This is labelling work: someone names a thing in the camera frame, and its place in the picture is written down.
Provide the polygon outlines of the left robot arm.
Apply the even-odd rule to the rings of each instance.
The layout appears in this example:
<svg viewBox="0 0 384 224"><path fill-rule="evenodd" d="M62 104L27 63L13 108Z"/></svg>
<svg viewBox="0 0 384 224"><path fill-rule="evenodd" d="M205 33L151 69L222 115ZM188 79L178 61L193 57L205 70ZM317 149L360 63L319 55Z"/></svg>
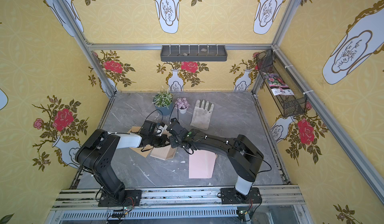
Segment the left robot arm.
<svg viewBox="0 0 384 224"><path fill-rule="evenodd" d="M77 151L75 159L87 172L94 175L104 194L122 203L126 199L125 185L115 174L111 162L115 151L123 148L164 147L168 137L164 123L146 120L138 131L108 132L97 129Z"/></svg>

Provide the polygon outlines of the pink envelope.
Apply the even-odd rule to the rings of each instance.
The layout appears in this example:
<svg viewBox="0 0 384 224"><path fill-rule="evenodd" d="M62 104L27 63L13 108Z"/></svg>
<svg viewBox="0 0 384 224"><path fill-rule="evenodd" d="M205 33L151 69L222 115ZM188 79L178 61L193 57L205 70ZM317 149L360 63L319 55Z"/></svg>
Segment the pink envelope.
<svg viewBox="0 0 384 224"><path fill-rule="evenodd" d="M196 150L189 156L189 178L211 179L217 155L206 150Z"/></svg>

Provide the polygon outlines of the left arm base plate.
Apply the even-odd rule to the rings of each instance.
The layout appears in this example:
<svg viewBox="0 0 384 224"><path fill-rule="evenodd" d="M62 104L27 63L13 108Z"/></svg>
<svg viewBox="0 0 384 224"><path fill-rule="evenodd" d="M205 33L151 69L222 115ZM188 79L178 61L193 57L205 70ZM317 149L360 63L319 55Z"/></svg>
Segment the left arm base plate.
<svg viewBox="0 0 384 224"><path fill-rule="evenodd" d="M123 190L115 195L102 191L98 207L138 206L142 197L141 190Z"/></svg>

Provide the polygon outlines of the brown kraft envelope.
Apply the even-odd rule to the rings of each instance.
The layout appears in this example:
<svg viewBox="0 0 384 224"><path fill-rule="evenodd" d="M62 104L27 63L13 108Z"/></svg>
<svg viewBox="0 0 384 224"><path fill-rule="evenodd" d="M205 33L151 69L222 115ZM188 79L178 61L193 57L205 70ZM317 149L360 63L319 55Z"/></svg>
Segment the brown kraft envelope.
<svg viewBox="0 0 384 224"><path fill-rule="evenodd" d="M139 126L133 126L128 133L131 133L131 132L138 132L140 129ZM131 150L133 150L135 153L139 154L140 156L144 157L144 158L147 158L152 150L154 149L153 146L150 146L150 145L146 145L145 147L137 147L137 148L131 148Z"/></svg>

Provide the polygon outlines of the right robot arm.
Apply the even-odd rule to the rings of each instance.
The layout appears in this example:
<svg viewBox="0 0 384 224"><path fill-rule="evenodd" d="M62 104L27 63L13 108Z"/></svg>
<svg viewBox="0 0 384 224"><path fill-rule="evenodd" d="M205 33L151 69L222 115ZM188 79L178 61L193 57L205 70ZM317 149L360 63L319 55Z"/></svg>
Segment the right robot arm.
<svg viewBox="0 0 384 224"><path fill-rule="evenodd" d="M265 161L262 152L246 136L240 134L236 138L224 138L198 129L188 130L176 118L170 120L167 131L171 134L171 147L181 147L188 154L204 150L227 157L238 175L235 185L237 194L243 197L249 195Z"/></svg>

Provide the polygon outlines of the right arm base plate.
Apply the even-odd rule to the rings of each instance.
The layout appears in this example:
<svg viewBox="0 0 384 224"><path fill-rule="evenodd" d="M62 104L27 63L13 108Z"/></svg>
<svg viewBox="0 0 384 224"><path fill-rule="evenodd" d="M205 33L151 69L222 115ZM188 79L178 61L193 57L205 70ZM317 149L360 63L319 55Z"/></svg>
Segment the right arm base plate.
<svg viewBox="0 0 384 224"><path fill-rule="evenodd" d="M247 195L243 195L235 188L222 188L217 194L222 204L261 204L262 197L258 188L251 188Z"/></svg>

